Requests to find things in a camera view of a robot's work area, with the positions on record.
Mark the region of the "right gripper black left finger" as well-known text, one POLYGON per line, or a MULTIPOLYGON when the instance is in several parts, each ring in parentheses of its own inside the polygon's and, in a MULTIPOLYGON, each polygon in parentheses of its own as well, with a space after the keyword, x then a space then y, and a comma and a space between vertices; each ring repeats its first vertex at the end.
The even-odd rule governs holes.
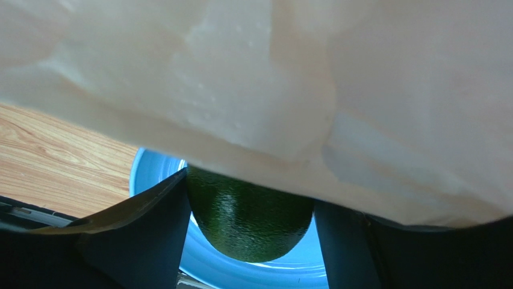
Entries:
POLYGON ((186 171, 64 227, 1 230, 2 288, 175 288, 186 171))

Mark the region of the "green avocado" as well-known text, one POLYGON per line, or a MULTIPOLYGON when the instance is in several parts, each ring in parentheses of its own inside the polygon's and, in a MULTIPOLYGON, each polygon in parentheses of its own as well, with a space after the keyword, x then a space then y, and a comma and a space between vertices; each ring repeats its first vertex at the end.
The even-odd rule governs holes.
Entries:
POLYGON ((187 166, 192 214, 220 253, 247 263, 278 259, 306 234, 314 200, 187 166))

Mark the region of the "banana print plastic bag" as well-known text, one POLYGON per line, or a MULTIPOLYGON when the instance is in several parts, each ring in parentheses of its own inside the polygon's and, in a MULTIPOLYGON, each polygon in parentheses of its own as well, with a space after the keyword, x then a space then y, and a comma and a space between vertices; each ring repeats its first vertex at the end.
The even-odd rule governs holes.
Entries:
POLYGON ((512 215, 511 1, 2 1, 1 101, 404 225, 512 215))

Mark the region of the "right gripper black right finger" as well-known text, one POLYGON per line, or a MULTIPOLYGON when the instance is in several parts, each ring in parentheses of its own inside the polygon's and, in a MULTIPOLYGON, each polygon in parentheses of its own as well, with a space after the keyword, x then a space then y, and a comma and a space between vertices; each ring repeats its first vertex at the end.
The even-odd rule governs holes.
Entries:
POLYGON ((330 288, 511 288, 512 218, 470 228, 403 226, 316 201, 330 288))

